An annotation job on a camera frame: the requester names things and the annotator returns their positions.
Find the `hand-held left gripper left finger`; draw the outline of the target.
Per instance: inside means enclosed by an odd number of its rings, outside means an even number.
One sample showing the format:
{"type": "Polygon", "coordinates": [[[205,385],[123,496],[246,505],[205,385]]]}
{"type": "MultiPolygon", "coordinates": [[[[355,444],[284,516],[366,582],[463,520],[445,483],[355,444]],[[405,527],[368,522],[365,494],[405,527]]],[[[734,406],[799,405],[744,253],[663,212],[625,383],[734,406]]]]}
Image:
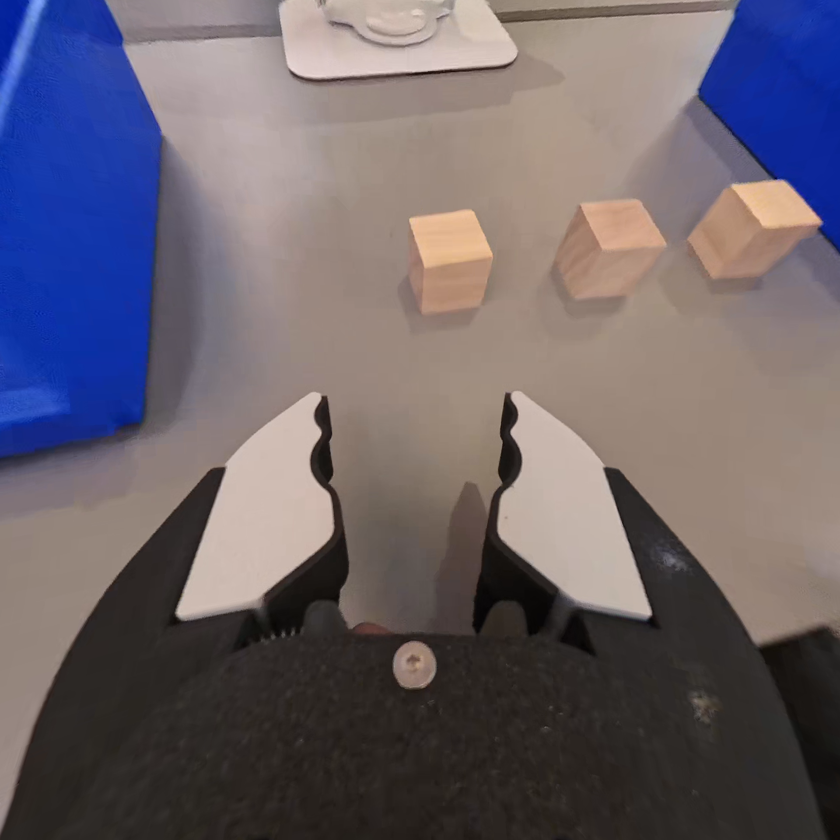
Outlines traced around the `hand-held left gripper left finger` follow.
{"type": "Polygon", "coordinates": [[[329,401],[311,392],[253,433],[224,467],[175,617],[252,613],[302,623],[338,602],[349,573],[331,485],[329,401]]]}

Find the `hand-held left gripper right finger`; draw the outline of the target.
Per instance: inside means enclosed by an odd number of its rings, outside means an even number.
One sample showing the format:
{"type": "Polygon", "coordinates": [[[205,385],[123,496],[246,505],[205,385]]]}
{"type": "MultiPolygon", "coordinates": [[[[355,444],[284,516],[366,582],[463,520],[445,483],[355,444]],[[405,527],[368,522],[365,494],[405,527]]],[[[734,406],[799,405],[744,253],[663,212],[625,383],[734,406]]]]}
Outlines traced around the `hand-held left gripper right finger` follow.
{"type": "Polygon", "coordinates": [[[594,449],[524,392],[500,419],[500,485],[488,509],[472,625],[513,602],[526,635],[563,636],[594,615],[652,627],[654,610],[594,449]]]}

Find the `wooden cube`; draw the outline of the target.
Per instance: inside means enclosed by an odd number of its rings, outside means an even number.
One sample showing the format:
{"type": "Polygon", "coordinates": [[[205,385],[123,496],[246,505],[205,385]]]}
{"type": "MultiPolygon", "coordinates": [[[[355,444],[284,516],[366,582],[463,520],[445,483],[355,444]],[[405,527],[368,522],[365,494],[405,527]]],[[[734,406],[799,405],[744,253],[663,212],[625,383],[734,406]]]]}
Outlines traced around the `wooden cube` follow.
{"type": "Polygon", "coordinates": [[[624,298],[665,249],[665,238],[641,200],[584,202],[574,211],[554,265],[573,300],[624,298]]]}
{"type": "Polygon", "coordinates": [[[687,243],[712,280],[756,279],[822,224],[787,181],[734,183],[722,190],[687,243]]]}
{"type": "Polygon", "coordinates": [[[494,255],[476,212],[410,217],[408,279],[424,316],[479,308],[494,255]]]}

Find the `blue plastic bin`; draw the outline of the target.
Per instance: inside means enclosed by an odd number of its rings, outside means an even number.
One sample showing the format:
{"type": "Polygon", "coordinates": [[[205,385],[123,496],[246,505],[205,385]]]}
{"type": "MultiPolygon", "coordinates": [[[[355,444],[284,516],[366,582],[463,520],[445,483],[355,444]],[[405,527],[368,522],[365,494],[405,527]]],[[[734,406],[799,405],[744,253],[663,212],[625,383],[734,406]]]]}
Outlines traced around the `blue plastic bin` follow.
{"type": "Polygon", "coordinates": [[[1,456],[144,417],[162,132],[106,2],[1,3],[1,456]]]}
{"type": "Polygon", "coordinates": [[[839,2],[739,2],[698,92],[838,249],[839,2]]]}

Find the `white document stand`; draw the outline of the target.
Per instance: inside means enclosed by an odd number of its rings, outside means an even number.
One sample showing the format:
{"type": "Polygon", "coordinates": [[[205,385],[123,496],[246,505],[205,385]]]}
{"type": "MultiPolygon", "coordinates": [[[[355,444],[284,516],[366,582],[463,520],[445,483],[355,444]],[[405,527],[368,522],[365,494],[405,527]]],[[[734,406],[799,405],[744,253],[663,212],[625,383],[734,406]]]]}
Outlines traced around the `white document stand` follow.
{"type": "Polygon", "coordinates": [[[289,71],[365,80],[509,66],[518,48],[484,1],[279,2],[289,71]]]}

